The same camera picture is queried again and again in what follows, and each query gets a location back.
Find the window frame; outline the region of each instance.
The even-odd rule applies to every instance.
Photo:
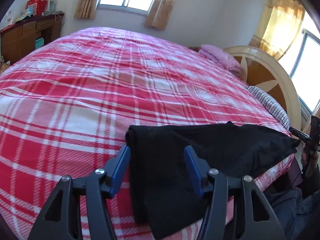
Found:
[[[100,3],[101,0],[99,0],[97,9],[111,9],[111,10],[125,11],[125,12],[129,12],[129,13],[133,13],[133,14],[140,14],[140,15],[147,16],[149,14],[149,11],[150,11],[150,9],[151,9],[151,7],[152,7],[152,5],[153,5],[155,0],[152,0],[148,11],[144,11],[144,10],[140,10],[140,9],[137,9],[137,8],[128,7],[128,4],[129,4],[130,0],[128,0],[127,6],[124,6],[125,5],[125,1],[126,0],[123,0],[122,5],[120,6],[120,5],[111,5],[111,4],[101,4]]]
[[[302,40],[302,44],[301,44],[301,47],[300,47],[300,51],[299,51],[299,54],[297,56],[296,62],[294,63],[293,68],[292,68],[292,70],[290,72],[290,75],[289,75],[291,79],[292,79],[293,75],[295,74],[295,72],[296,72],[296,70],[298,68],[298,65],[300,63],[300,60],[301,60],[301,57],[302,57],[302,54],[303,54],[303,51],[304,51],[304,47],[305,47],[306,42],[307,42],[307,38],[308,37],[312,38],[320,46],[320,39],[318,37],[316,37],[312,32],[310,32],[307,29],[303,28],[302,29],[302,33],[303,33],[303,40]],[[311,111],[309,109],[307,104],[302,100],[302,98],[300,96],[298,96],[298,97],[299,97],[300,102],[302,103],[301,104],[301,112],[304,115],[304,117],[308,119],[311,116],[311,114],[313,113],[313,111]]]

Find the red bag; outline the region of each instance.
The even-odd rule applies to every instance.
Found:
[[[26,9],[32,7],[34,17],[38,17],[45,11],[47,4],[46,0],[30,0],[27,2]]]

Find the metal screw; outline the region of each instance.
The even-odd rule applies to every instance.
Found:
[[[217,175],[217,174],[219,173],[219,171],[218,171],[217,169],[210,169],[210,170],[209,170],[209,173],[210,173],[211,175]]]
[[[96,170],[95,170],[95,173],[98,174],[98,175],[101,175],[101,174],[104,173],[104,169],[101,169],[101,168],[96,169]]]
[[[251,182],[251,181],[252,181],[252,177],[249,176],[249,175],[245,175],[245,176],[243,177],[243,180],[246,181],[246,182]]]
[[[62,180],[63,182],[67,182],[67,181],[70,180],[70,176],[64,175],[64,176],[62,176],[61,180]]]

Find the bed sheet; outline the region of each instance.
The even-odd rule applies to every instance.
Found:
[[[87,176],[117,154],[130,125],[232,121],[288,134],[241,80],[199,53],[148,35],[89,28],[0,75],[0,213],[27,239],[62,175]],[[257,178],[265,189],[293,155]],[[108,208],[118,239],[153,239],[132,216],[128,173]],[[84,239],[89,227],[81,199]],[[232,203],[227,220],[232,218]],[[201,221],[167,239],[196,239]]]

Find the wooden headboard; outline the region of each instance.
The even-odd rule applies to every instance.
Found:
[[[291,78],[282,66],[264,51],[236,46],[224,49],[241,65],[241,79],[250,86],[257,86],[271,95],[286,111],[290,125],[301,129],[300,101]]]

